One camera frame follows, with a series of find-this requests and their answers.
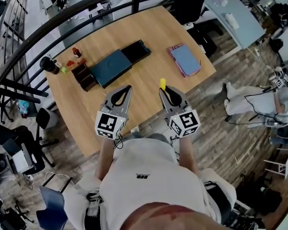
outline dark hair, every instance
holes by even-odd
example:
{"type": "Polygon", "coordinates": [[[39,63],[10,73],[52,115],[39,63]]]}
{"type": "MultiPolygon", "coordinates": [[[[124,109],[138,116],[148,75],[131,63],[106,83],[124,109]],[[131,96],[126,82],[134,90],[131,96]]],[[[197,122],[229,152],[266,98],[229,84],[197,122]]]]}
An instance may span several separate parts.
{"type": "Polygon", "coordinates": [[[288,13],[288,4],[285,3],[285,4],[283,5],[283,9],[284,9],[284,12],[285,12],[285,13],[288,13]]]}

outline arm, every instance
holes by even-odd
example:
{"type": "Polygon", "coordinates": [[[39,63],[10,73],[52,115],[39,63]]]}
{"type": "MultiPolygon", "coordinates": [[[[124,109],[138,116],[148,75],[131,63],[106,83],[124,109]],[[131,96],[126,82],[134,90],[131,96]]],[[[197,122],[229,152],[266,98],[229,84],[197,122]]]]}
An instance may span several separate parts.
{"type": "Polygon", "coordinates": [[[113,140],[103,138],[99,154],[98,165],[95,171],[95,177],[101,181],[105,178],[113,162],[113,154],[114,154],[113,146],[114,146],[113,140]]]}
{"type": "Polygon", "coordinates": [[[284,113],[285,112],[285,105],[280,102],[277,91],[273,92],[273,97],[274,97],[276,112],[277,113],[284,113]]]}
{"type": "Polygon", "coordinates": [[[190,137],[180,138],[179,149],[180,149],[180,157],[179,157],[180,166],[187,168],[194,174],[198,174],[199,169],[194,158],[190,137]]]}

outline yellow object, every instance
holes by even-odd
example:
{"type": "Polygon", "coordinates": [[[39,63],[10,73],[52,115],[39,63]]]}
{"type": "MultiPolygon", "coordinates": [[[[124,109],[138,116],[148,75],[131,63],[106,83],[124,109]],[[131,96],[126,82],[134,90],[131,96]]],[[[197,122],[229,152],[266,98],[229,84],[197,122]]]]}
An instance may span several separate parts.
{"type": "Polygon", "coordinates": [[[165,91],[165,86],[166,86],[166,80],[165,79],[160,79],[160,88],[165,91]]]}

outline marker cube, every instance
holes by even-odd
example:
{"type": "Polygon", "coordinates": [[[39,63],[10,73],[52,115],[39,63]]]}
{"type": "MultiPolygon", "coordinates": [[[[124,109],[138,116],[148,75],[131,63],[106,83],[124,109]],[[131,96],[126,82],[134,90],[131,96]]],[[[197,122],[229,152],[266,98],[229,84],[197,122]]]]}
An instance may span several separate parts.
{"type": "Polygon", "coordinates": [[[169,127],[175,131],[179,138],[194,134],[200,125],[196,110],[174,115],[169,120],[169,127]]]}
{"type": "Polygon", "coordinates": [[[125,125],[126,118],[124,117],[119,117],[101,111],[97,112],[95,131],[99,136],[115,140],[125,125]]]}

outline wooden table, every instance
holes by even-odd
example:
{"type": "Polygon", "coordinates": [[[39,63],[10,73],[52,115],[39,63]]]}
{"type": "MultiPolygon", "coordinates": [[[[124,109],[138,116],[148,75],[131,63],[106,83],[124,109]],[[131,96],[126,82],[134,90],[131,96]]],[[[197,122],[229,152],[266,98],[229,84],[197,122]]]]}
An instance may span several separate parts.
{"type": "MultiPolygon", "coordinates": [[[[60,72],[58,75],[46,72],[59,111],[85,156],[100,149],[102,138],[95,133],[95,117],[108,92],[126,84],[133,88],[128,111],[129,121],[123,130],[126,133],[162,109],[159,98],[160,78],[165,78],[167,85],[188,92],[216,71],[188,32],[163,7],[155,7],[115,21],[73,46],[80,50],[87,60],[87,66],[91,67],[113,51],[139,39],[151,49],[152,54],[105,89],[98,85],[85,92],[71,71],[66,74],[60,72]],[[187,44],[201,62],[202,69],[195,76],[184,78],[168,55],[167,48],[179,43],[187,44]]],[[[73,46],[56,57],[63,65],[72,59],[73,46]]]]}

